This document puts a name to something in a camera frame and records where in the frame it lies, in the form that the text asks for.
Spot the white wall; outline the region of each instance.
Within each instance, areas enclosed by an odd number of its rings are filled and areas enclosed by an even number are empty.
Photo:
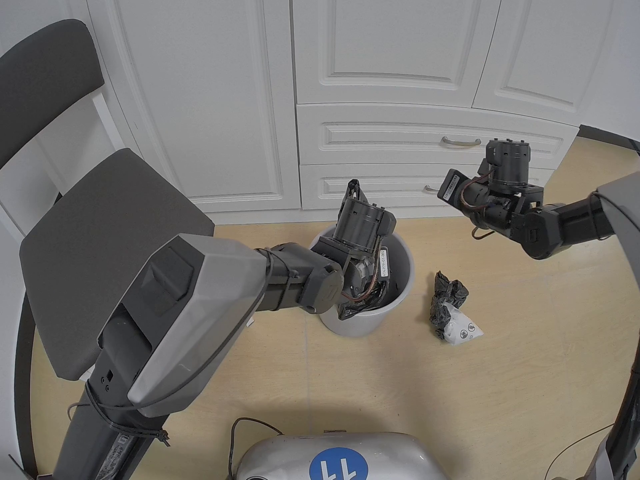
[[[83,8],[77,2],[83,0],[0,0],[0,54],[52,22],[69,17],[86,22],[88,11],[82,15]],[[18,227],[18,235],[28,233],[51,207],[58,190],[66,192],[111,152],[113,148],[89,98],[45,128],[36,141],[30,142],[0,171],[0,205]],[[46,168],[43,155],[51,161]],[[58,187],[47,171],[53,171]],[[6,458],[11,453],[17,460],[13,368],[24,297],[18,252],[18,242],[0,224],[0,457]],[[11,478],[13,474],[11,462],[0,460],[0,477]]]
[[[623,0],[607,67],[583,123],[640,141],[640,0]]]

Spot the chair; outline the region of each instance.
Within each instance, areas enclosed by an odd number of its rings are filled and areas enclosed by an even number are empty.
[[[77,380],[97,337],[148,257],[178,233],[212,235],[213,222],[124,148],[102,96],[87,27],[62,20],[0,58],[0,168],[80,98],[93,94],[121,149],[76,183],[22,240],[20,262],[36,327],[59,377]]]

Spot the trash can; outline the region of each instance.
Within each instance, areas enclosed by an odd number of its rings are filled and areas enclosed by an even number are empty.
[[[320,236],[332,236],[334,229],[335,224],[322,231],[314,238],[310,247],[316,244]],[[372,311],[362,311],[351,318],[347,318],[347,320],[340,320],[338,318],[338,309],[336,306],[333,306],[329,311],[320,315],[320,320],[322,320],[327,329],[341,336],[352,338],[366,336],[375,331],[389,312],[395,309],[411,292],[415,279],[415,265],[409,247],[407,247],[404,240],[396,233],[384,238],[382,245],[387,247],[389,251],[389,265],[391,266],[392,279],[389,290],[392,293],[395,292],[396,296],[389,304],[382,306],[382,308],[373,309]]]

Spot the drawer handle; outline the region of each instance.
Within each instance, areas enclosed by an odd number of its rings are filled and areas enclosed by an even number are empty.
[[[480,146],[480,144],[482,144],[482,140],[480,139],[476,139],[473,142],[462,142],[460,140],[451,140],[446,135],[442,138],[442,142],[444,142],[444,144],[450,144],[451,146],[463,146],[466,148]]]

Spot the barcode sticker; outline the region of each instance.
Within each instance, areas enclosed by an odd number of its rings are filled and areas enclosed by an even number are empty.
[[[453,178],[451,178],[451,182],[449,183],[449,186],[447,187],[447,190],[444,192],[444,196],[442,196],[444,201],[449,200],[449,198],[451,197],[451,194],[453,194],[453,191],[458,186],[459,181],[460,181],[460,176],[458,176],[457,174],[454,174]]]
[[[389,252],[386,247],[380,249],[380,279],[389,279]]]

